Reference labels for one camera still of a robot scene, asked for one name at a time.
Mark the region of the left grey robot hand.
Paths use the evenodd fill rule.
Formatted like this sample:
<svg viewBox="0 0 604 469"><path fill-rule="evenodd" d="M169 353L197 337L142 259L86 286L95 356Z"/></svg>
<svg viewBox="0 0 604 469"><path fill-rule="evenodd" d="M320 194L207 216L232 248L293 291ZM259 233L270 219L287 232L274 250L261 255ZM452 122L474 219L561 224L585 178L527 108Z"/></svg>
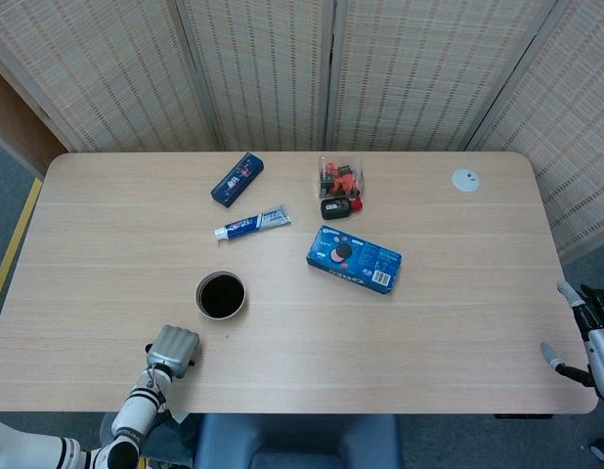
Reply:
<svg viewBox="0 0 604 469"><path fill-rule="evenodd" d="M194 362L198 344L196 332L165 324L148 348L147 365L162 369L171 378L182 379Z"/></svg>

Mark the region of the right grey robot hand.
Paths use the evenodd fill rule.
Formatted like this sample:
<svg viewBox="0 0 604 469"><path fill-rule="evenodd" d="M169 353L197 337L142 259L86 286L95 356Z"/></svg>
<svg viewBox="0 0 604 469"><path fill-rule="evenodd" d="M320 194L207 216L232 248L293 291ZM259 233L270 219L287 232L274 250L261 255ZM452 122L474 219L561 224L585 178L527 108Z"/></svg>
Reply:
<svg viewBox="0 0 604 469"><path fill-rule="evenodd" d="M548 344L541 343L540 352L555 372L593 388L604 401L604 289L582 284L580 290L576 290L569 282L559 281L557 290L572 310L586 351L587 368L582 370L567 365Z"/></svg>

